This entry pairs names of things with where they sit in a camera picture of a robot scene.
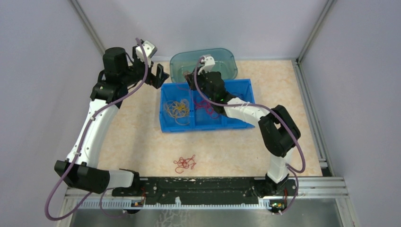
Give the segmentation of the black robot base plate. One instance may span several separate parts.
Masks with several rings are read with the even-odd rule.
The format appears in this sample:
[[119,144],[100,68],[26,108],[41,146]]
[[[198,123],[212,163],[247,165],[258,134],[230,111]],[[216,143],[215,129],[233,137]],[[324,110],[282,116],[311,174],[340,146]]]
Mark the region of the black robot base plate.
[[147,177],[129,188],[116,188],[114,197],[139,197],[146,205],[256,205],[260,199],[295,194],[296,182],[275,185],[267,177]]

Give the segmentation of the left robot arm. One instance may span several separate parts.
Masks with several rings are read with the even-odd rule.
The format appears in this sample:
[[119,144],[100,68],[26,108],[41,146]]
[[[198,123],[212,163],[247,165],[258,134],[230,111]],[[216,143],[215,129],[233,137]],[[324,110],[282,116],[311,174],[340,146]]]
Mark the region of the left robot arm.
[[161,64],[152,74],[151,58],[157,48],[145,41],[132,49],[130,58],[121,47],[109,48],[103,55],[104,69],[92,89],[84,126],[65,160],[58,160],[54,170],[68,187],[101,194],[110,188],[123,188],[131,196],[140,193],[142,183],[139,174],[131,170],[101,170],[98,160],[102,144],[122,101],[133,95],[129,87],[137,91],[143,84],[160,88],[169,77]]

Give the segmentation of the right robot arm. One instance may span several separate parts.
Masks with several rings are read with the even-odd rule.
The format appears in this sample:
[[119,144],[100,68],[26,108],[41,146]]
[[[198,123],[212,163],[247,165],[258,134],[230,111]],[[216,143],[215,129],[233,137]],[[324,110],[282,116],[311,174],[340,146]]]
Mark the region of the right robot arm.
[[290,171],[304,172],[305,157],[298,142],[301,132],[284,106],[270,109],[242,100],[227,91],[218,71],[193,71],[185,75],[185,79],[189,88],[208,102],[215,112],[259,129],[270,152],[263,191],[278,195],[284,190]]

